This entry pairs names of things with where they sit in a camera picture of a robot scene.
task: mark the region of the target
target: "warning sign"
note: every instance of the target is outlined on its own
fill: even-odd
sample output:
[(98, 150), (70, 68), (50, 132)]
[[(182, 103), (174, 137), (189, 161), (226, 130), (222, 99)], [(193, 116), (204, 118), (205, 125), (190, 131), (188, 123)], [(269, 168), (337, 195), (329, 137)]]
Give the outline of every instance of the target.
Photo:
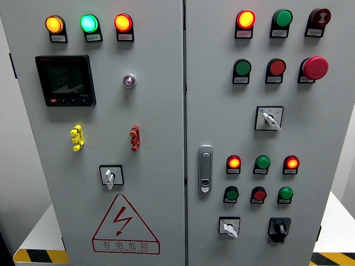
[(132, 204), (117, 194), (93, 237), (95, 252), (160, 254), (160, 243)]

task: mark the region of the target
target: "orange indicator light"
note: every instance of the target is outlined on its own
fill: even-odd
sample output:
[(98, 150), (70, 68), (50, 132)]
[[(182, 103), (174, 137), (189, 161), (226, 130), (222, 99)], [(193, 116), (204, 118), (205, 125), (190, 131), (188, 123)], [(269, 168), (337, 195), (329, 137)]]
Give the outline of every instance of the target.
[(255, 14), (251, 10), (243, 10), (237, 16), (237, 24), (242, 29), (250, 29), (255, 23)]
[(50, 33), (57, 34), (63, 30), (63, 20), (60, 16), (49, 16), (45, 20), (45, 27)]
[(132, 28), (132, 19), (127, 14), (118, 14), (114, 21), (115, 27), (119, 32), (127, 32)]
[(300, 161), (296, 156), (292, 156), (286, 160), (285, 165), (288, 169), (296, 169), (300, 165)]

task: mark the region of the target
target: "red push button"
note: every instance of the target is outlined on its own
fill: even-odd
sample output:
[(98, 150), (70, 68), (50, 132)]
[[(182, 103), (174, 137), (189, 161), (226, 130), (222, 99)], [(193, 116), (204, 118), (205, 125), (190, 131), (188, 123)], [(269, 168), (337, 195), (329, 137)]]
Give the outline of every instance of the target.
[(275, 60), (270, 65), (270, 72), (272, 75), (279, 76), (286, 70), (286, 64), (283, 60)]
[(303, 74), (307, 79), (318, 80), (328, 72), (328, 61), (323, 57), (311, 57), (303, 64)]

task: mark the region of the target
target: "indicator light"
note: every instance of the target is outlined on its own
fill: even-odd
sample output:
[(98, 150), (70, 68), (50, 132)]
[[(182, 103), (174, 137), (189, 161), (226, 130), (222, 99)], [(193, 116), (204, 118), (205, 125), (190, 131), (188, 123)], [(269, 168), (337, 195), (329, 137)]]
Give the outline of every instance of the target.
[(233, 84), (249, 84), (251, 64), (246, 59), (239, 59), (233, 66)]
[(115, 17), (115, 27), (119, 32), (127, 32), (132, 28), (132, 19), (127, 14), (119, 14)]
[(82, 16), (80, 26), (82, 26), (83, 31), (92, 33), (98, 29), (99, 23), (95, 16), (87, 14)]
[(306, 58), (300, 66), (298, 83), (315, 83), (327, 74), (328, 68), (328, 61), (323, 57)]
[(272, 16), (270, 38), (287, 38), (293, 15), (286, 9), (277, 10)]
[(250, 29), (255, 23), (255, 14), (251, 10), (243, 10), (237, 16), (237, 24), (242, 29)]
[(227, 174), (239, 174), (241, 167), (240, 157), (237, 155), (231, 155), (227, 159), (226, 173)]
[(239, 197), (238, 188), (235, 186), (229, 186), (224, 190), (224, 203), (237, 203), (237, 199)]
[(313, 10), (308, 18), (305, 36), (322, 38), (331, 17), (331, 12), (327, 8)]
[(283, 161), (284, 175), (295, 175), (298, 172), (298, 167), (300, 166), (300, 161), (295, 155), (289, 155)]
[(270, 158), (266, 155), (261, 155), (255, 160), (253, 173), (257, 175), (266, 175), (270, 167)]
[(50, 33), (57, 34), (63, 30), (63, 20), (59, 16), (49, 16), (45, 20), (45, 27)]
[(255, 187), (251, 191), (250, 203), (263, 204), (267, 194), (263, 187)]
[(117, 42), (134, 42), (133, 20), (125, 13), (118, 14), (114, 19)]
[(285, 61), (279, 58), (273, 58), (269, 61), (266, 67), (266, 84), (282, 83), (283, 73), (286, 70)]
[(83, 29), (87, 43), (103, 41), (99, 20), (94, 15), (83, 15), (80, 19), (80, 26)]
[(291, 187), (282, 187), (278, 191), (278, 204), (290, 204), (293, 197), (293, 190)]
[(239, 12), (235, 22), (235, 39), (253, 37), (253, 26), (255, 23), (255, 14), (251, 10), (243, 10)]
[(67, 43), (67, 29), (64, 20), (58, 15), (52, 15), (45, 19), (45, 27), (49, 32), (52, 43)]

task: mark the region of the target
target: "yellow indicator light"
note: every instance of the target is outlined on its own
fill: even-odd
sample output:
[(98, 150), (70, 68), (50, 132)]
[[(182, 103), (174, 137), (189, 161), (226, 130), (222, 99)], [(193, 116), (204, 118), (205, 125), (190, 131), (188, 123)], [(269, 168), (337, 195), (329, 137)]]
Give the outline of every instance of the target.
[(237, 16), (238, 26), (242, 29), (250, 29), (255, 23), (255, 14), (251, 10), (243, 10)]
[(127, 14), (118, 14), (114, 23), (119, 32), (127, 32), (132, 28), (132, 19)]
[(50, 33), (57, 34), (60, 33), (64, 28), (64, 23), (59, 16), (49, 16), (45, 20), (45, 27)]
[(229, 161), (229, 166), (231, 168), (238, 168), (240, 166), (240, 161), (238, 159), (232, 159)]
[(299, 162), (296, 159), (291, 159), (287, 162), (287, 167), (290, 169), (296, 169), (298, 167)]

